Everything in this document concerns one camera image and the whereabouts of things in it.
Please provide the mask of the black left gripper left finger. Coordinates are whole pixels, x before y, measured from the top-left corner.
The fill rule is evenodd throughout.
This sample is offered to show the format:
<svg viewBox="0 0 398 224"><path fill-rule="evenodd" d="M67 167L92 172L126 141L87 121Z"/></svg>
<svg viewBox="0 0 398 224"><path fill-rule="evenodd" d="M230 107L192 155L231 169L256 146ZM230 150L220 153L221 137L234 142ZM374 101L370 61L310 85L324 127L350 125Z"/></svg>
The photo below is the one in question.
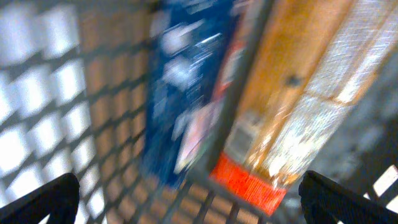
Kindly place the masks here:
<svg viewBox="0 0 398 224"><path fill-rule="evenodd" d="M1 223L73 224L80 201L80 185L71 172L61 175L31 193L1 208Z"/></svg>

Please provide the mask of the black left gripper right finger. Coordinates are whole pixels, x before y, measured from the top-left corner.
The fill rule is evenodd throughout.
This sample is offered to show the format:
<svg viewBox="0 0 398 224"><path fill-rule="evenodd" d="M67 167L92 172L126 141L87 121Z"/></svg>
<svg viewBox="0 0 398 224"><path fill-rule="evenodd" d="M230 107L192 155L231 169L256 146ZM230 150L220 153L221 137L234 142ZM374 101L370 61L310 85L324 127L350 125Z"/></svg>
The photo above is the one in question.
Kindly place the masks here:
<svg viewBox="0 0 398 224"><path fill-rule="evenodd" d="M312 170L304 174L298 194L308 224L397 223L396 213Z"/></svg>

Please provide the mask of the grey plastic basket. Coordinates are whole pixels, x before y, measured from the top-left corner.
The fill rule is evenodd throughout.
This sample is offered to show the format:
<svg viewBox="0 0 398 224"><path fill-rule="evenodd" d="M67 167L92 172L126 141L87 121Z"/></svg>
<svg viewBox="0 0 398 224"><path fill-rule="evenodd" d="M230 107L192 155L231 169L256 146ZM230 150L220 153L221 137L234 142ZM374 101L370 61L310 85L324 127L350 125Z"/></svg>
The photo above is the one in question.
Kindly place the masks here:
<svg viewBox="0 0 398 224"><path fill-rule="evenodd" d="M304 223L303 176L269 216L211 176L279 1L247 1L184 137L180 187L142 172L160 2L1 2L1 206L71 172L75 223ZM397 43L307 170L397 213Z"/></svg>

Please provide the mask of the orange spaghetti packet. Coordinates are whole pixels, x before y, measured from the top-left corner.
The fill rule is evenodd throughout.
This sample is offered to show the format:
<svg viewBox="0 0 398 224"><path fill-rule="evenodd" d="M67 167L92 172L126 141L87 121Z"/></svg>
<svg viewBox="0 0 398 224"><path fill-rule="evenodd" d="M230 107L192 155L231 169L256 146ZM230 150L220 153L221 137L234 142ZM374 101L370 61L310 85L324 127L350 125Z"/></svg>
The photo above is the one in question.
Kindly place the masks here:
<svg viewBox="0 0 398 224"><path fill-rule="evenodd" d="M212 178L272 215L397 43L397 0L279 1Z"/></svg>

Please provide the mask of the blue carton box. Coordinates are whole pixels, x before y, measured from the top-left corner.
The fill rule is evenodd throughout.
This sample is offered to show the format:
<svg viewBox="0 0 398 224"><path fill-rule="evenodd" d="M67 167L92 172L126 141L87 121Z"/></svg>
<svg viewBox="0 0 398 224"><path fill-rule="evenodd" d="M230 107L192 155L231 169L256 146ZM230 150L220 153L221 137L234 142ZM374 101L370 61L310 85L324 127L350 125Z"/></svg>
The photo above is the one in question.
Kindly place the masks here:
<svg viewBox="0 0 398 224"><path fill-rule="evenodd" d="M161 1L150 34L146 130L141 170L177 189L178 162L193 117L211 101L217 76L248 2Z"/></svg>

